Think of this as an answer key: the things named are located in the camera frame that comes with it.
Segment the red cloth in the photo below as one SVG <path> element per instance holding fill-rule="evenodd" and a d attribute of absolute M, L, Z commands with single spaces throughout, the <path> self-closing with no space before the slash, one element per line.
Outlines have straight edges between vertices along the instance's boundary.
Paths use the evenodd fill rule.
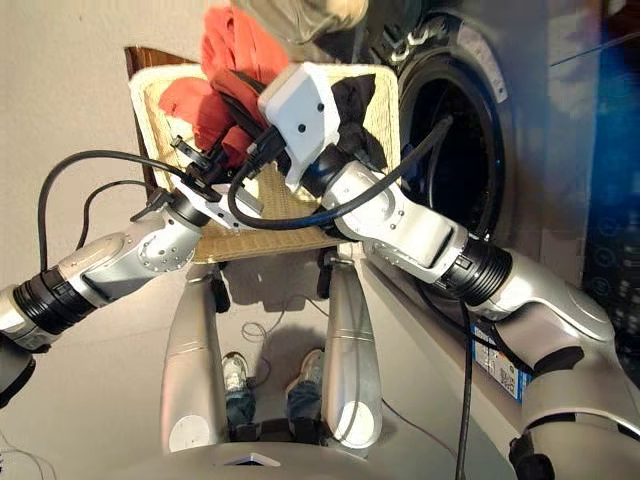
<path fill-rule="evenodd" d="M 230 70 L 269 84 L 288 59 L 282 47 L 236 7 L 211 8 L 204 23 L 202 71 L 208 81 L 200 78 L 174 81 L 160 97 L 159 107 L 168 115 L 190 123 L 196 146 L 208 150 L 232 124 L 219 91 L 237 98 L 266 128 L 258 111 L 257 92 Z M 250 144 L 251 139 L 244 131 L 231 128 L 222 142 L 229 156 L 228 165 L 240 165 Z"/>

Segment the black connector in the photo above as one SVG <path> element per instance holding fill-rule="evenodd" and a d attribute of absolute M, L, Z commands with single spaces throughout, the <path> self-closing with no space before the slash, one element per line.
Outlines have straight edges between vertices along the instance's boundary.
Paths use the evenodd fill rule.
<path fill-rule="evenodd" d="M 455 263 L 442 276 L 447 291 L 471 306 L 488 300 L 511 272 L 508 252 L 481 240 L 469 238 Z"/>
<path fill-rule="evenodd" d="M 251 168 L 247 177 L 254 178 L 265 164 L 280 156 L 286 146 L 276 127 L 272 125 L 267 128 L 247 149 L 249 157 L 245 160 L 245 164 L 250 165 Z"/>
<path fill-rule="evenodd" d="M 67 282 L 58 267 L 39 273 L 13 291 L 20 309 L 43 330 L 59 335 L 96 307 Z"/>

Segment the washing machine door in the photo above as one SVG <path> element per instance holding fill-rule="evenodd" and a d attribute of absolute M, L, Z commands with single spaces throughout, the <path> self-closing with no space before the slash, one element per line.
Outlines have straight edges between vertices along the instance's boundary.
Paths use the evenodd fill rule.
<path fill-rule="evenodd" d="M 476 236 L 508 245 L 516 162 L 511 107 L 499 69 L 490 77 L 466 53 L 464 39 L 459 41 L 469 35 L 466 28 L 451 16 L 432 18 L 424 27 L 432 38 L 399 66 L 405 149 L 417 145 L 445 116 L 454 119 L 441 148 L 405 177 L 404 191 Z M 474 41 L 490 52 L 482 37 Z M 495 59 L 487 61 L 497 67 Z"/>

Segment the black cable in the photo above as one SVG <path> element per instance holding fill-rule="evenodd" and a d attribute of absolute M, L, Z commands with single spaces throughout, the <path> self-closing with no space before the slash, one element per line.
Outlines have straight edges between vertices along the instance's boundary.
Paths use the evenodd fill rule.
<path fill-rule="evenodd" d="M 469 336 L 471 340 L 478 342 L 480 345 L 483 345 L 489 348 L 490 350 L 496 350 L 496 351 L 499 350 L 497 346 L 495 346 L 488 340 L 485 340 L 484 338 L 480 338 L 477 335 L 474 335 L 473 332 L 471 332 L 469 329 L 460 325 L 453 318 L 451 318 L 449 315 L 447 315 L 442 310 L 440 310 L 436 306 L 436 304 L 433 303 L 433 301 L 429 298 L 429 296 L 424 292 L 424 290 L 422 289 L 422 283 L 420 282 L 420 280 L 418 280 L 415 277 L 414 277 L 414 284 L 416 286 L 416 290 L 418 290 L 418 295 L 420 295 L 420 298 L 422 299 L 422 301 L 427 305 L 427 307 L 429 307 L 431 311 L 433 311 L 433 313 L 435 313 L 440 318 L 440 320 L 445 322 L 450 327 L 456 329 L 458 332 L 462 333 L 465 337 Z"/>
<path fill-rule="evenodd" d="M 87 241 L 87 234 L 89 233 L 89 211 L 91 209 L 91 202 L 102 192 L 108 190 L 112 187 L 117 187 L 119 185 L 139 185 L 141 187 L 145 187 L 148 191 L 153 190 L 153 187 L 147 185 L 145 182 L 141 180 L 116 180 L 115 182 L 105 183 L 101 187 L 96 188 L 93 192 L 89 194 L 87 199 L 84 202 L 84 207 L 82 209 L 82 232 L 80 233 L 80 239 L 78 240 L 78 244 L 76 245 L 76 250 L 84 247 L 84 243 Z"/>
<path fill-rule="evenodd" d="M 182 180 L 188 181 L 189 176 L 183 171 L 150 158 L 140 157 L 131 153 L 117 152 L 113 150 L 87 150 L 86 152 L 78 152 L 68 156 L 60 163 L 58 163 L 47 175 L 42 187 L 40 188 L 40 196 L 38 198 L 38 242 L 40 244 L 40 270 L 45 271 L 48 268 L 47 259 L 47 200 L 49 199 L 49 193 L 51 187 L 56 178 L 69 166 L 82 160 L 89 158 L 113 158 L 116 160 L 126 160 L 128 162 L 139 163 L 148 167 L 164 170 L 173 175 L 180 177 Z"/>
<path fill-rule="evenodd" d="M 469 311 L 464 302 L 460 302 L 464 326 L 467 329 L 467 345 L 464 356 L 464 393 L 462 396 L 462 416 L 460 418 L 460 436 L 458 437 L 458 457 L 456 459 L 456 480 L 464 478 L 464 457 L 467 451 L 467 437 L 469 435 L 469 416 L 471 413 L 471 381 L 473 372 L 473 359 L 471 349 L 473 347 L 471 338 L 471 319 Z"/>
<path fill-rule="evenodd" d="M 404 175 L 414 163 L 422 160 L 424 156 L 439 142 L 442 142 L 453 123 L 451 116 L 447 116 L 443 120 L 440 120 L 433 130 L 427 135 L 427 137 L 413 149 L 413 151 L 405 158 L 400 165 L 394 168 L 388 175 L 383 177 L 380 181 L 369 187 L 357 197 L 349 200 L 342 205 L 339 205 L 330 210 L 315 213 L 307 217 L 288 218 L 288 219 L 263 219 L 246 215 L 238 208 L 236 203 L 236 194 L 238 189 L 242 186 L 242 181 L 252 172 L 253 166 L 250 163 L 245 163 L 242 169 L 231 181 L 229 187 L 227 200 L 229 202 L 229 210 L 231 213 L 245 225 L 264 229 L 264 230 L 296 230 L 299 228 L 306 228 L 312 226 L 323 225 L 342 217 L 349 212 L 352 212 L 356 208 L 362 206 L 368 201 L 372 200 L 384 190 L 386 190 L 393 182 Z"/>

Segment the white sneaker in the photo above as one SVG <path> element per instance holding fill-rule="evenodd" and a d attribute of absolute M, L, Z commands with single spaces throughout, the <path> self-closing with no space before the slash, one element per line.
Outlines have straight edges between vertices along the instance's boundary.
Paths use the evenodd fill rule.
<path fill-rule="evenodd" d="M 313 382 L 318 385 L 318 388 L 322 390 L 322 370 L 324 366 L 324 352 L 319 348 L 311 350 L 302 360 L 300 365 L 300 373 L 298 376 L 287 386 L 285 394 L 289 396 L 289 392 L 298 383 L 303 380 Z"/>
<path fill-rule="evenodd" d="M 249 367 L 245 358 L 238 352 L 227 353 L 222 359 L 222 375 L 227 393 L 247 388 L 247 371 Z"/>

